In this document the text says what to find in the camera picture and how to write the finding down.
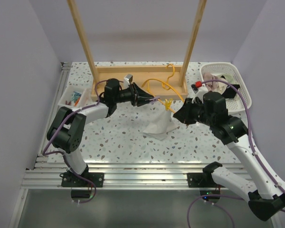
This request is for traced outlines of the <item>purple clothespin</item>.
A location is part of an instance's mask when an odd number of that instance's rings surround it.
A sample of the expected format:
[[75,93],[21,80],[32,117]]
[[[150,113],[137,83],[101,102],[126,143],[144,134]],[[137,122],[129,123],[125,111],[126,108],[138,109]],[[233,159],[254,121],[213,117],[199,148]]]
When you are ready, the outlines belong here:
[[149,100],[149,104],[154,104],[155,102],[157,102],[160,99],[159,96],[155,96],[152,99]]

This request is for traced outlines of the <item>white underwear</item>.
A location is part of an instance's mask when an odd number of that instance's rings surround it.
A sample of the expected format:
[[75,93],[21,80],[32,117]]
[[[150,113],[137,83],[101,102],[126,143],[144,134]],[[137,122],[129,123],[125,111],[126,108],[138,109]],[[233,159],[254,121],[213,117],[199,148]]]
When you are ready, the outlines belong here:
[[167,133],[178,127],[172,120],[171,114],[172,111],[170,110],[162,111],[159,116],[149,123],[143,133],[157,140],[164,140]]

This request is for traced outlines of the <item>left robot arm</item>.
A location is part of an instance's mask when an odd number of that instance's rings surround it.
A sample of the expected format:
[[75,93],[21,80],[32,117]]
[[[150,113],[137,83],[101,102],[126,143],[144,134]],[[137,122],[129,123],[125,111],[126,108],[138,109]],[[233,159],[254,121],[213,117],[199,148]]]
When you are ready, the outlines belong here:
[[62,155],[68,170],[62,174],[62,187],[102,187],[104,174],[90,173],[84,161],[79,145],[85,126],[98,119],[110,117],[119,103],[143,106],[155,101],[155,97],[143,91],[136,83],[127,82],[122,88],[116,78],[105,80],[104,91],[97,94],[97,102],[85,107],[59,108],[47,132],[48,143],[43,150],[44,156],[50,155],[48,148],[52,145]]

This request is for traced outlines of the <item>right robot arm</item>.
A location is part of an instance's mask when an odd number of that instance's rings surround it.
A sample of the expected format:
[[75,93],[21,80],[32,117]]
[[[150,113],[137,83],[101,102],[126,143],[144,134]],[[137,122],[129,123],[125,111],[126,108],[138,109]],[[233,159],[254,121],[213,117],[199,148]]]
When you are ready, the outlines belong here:
[[226,100],[221,94],[207,92],[202,99],[187,98],[173,117],[185,125],[201,123],[208,126],[213,135],[241,161],[252,179],[247,181],[215,161],[202,170],[202,181],[206,186],[217,184],[233,191],[262,221],[284,209],[285,181],[265,161],[249,138],[243,121],[228,114]]

